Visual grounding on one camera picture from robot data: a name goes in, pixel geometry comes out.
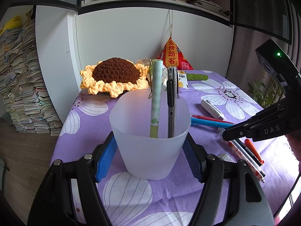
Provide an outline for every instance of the yellow label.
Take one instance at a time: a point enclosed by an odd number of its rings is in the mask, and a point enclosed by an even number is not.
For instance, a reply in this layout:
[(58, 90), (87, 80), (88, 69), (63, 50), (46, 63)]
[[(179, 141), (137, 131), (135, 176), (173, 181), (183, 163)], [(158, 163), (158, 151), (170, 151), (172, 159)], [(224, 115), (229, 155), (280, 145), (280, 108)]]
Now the yellow label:
[(179, 65), (177, 45), (171, 38), (166, 43), (165, 64), (167, 68)]

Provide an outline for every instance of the blue gripper pad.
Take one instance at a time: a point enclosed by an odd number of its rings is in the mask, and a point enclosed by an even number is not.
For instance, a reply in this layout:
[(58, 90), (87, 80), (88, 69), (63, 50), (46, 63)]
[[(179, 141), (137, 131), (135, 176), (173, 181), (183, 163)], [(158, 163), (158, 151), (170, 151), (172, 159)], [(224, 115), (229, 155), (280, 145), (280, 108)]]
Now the blue gripper pad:
[(204, 182), (203, 181), (204, 180), (203, 171), (206, 168), (206, 163), (204, 163), (205, 161), (200, 162), (200, 159), (198, 158), (193, 147), (195, 149), (198, 149), (197, 144), (195, 144), (194, 140), (188, 133), (182, 148), (183, 148), (184, 154), (186, 156), (186, 159), (188, 161), (188, 164), (189, 164), (189, 167), (190, 167), (190, 170), (191, 170), (193, 176), (199, 182)]
[(102, 178), (106, 177), (106, 174), (108, 173), (108, 170), (110, 168), (116, 150), (117, 150), (117, 143), (115, 137), (113, 136), (98, 161), (97, 172), (95, 175), (97, 182), (100, 182)]

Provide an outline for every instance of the card with sunflower print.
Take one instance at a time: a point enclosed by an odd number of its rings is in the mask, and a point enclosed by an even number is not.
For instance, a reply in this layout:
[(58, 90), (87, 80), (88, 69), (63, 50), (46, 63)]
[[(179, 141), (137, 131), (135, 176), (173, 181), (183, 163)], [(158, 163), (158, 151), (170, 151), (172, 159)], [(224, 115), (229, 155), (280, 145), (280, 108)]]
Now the card with sunflower print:
[(178, 70), (178, 86), (188, 89), (187, 75), (185, 71)]

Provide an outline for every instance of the table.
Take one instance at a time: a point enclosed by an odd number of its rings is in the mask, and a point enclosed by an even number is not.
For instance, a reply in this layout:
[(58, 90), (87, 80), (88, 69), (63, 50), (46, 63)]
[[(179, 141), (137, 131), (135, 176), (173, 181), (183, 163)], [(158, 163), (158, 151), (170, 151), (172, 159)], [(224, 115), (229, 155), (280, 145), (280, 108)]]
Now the table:
[[(262, 109), (246, 93), (215, 72), (194, 70), (189, 73), (209, 76), (207, 81), (189, 81), (189, 89), (179, 89), (191, 113), (210, 117), (201, 106), (201, 99), (210, 100), (233, 123), (242, 122)], [(63, 162), (78, 160), (103, 143), (111, 131), (109, 113), (117, 101), (105, 93), (90, 95), (86, 89), (82, 90), (64, 123), (52, 162), (55, 159)], [(207, 153), (228, 154), (220, 143), (216, 128), (197, 125), (192, 126), (189, 132)], [(254, 145), (265, 160), (262, 166), (266, 173), (265, 184), (260, 184), (275, 213), (299, 174), (298, 161), (284, 136)], [(77, 182), (73, 179), (71, 183), (78, 220), (85, 223)], [(98, 184), (113, 226), (188, 225), (202, 188), (203, 185), (193, 177), (183, 150), (171, 173), (157, 181), (131, 176), (117, 150), (107, 176)], [(215, 223), (223, 219), (227, 194), (228, 181), (225, 179)]]

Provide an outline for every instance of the crocheted sunflower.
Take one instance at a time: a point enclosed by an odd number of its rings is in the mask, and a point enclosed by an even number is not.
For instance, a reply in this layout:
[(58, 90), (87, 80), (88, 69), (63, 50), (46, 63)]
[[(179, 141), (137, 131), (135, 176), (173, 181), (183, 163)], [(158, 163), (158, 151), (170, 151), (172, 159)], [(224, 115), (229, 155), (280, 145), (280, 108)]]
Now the crocheted sunflower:
[(132, 91), (148, 87), (146, 75), (148, 66), (133, 64), (121, 58), (99, 61), (97, 65), (87, 65), (80, 71), (83, 77), (81, 89), (88, 88), (88, 93), (109, 92), (112, 98), (118, 97), (124, 90)]

